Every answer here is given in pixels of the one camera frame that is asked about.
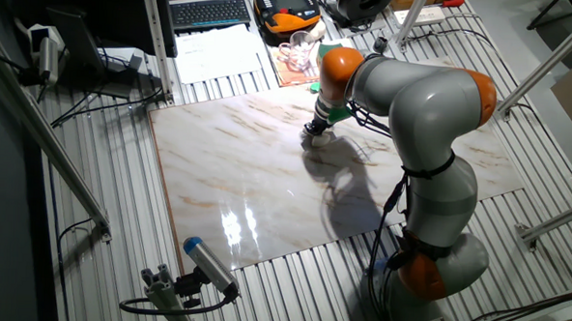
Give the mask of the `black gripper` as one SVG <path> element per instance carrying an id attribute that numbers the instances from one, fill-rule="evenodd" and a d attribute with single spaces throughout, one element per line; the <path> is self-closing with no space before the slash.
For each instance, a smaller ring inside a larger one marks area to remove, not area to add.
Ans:
<path id="1" fill-rule="evenodd" d="M 312 120 L 304 125 L 302 133 L 306 137 L 312 138 L 314 135 L 323 137 L 333 137 L 333 128 L 326 121 Z"/>

